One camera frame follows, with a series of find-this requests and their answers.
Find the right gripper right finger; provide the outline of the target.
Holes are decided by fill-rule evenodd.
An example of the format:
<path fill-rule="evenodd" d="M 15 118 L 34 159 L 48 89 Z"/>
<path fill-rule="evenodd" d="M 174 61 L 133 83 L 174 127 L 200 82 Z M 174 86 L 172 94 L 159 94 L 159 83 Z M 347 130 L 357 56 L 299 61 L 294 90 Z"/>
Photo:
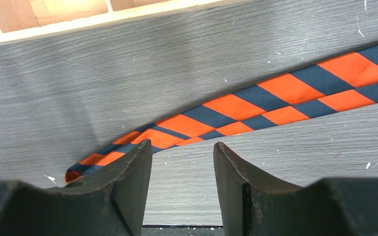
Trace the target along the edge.
<path fill-rule="evenodd" d="M 226 236 L 378 236 L 378 177 L 328 177 L 302 187 L 222 142 L 213 160 Z"/>

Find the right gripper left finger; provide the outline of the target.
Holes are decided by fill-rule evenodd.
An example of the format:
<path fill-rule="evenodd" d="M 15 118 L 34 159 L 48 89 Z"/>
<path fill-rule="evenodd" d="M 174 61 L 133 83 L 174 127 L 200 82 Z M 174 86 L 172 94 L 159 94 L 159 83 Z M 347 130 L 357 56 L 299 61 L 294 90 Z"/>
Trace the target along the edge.
<path fill-rule="evenodd" d="M 139 236 L 151 141 L 64 187 L 0 180 L 0 236 Z"/>

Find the orange navy striped tie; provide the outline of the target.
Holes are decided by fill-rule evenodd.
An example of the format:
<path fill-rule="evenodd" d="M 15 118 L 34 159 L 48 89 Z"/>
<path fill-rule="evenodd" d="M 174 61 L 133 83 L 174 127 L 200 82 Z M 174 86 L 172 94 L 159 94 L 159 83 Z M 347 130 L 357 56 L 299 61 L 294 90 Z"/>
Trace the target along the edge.
<path fill-rule="evenodd" d="M 286 73 L 136 128 L 69 167 L 66 183 L 119 159 L 144 139 L 153 153 L 378 103 L 378 44 Z"/>

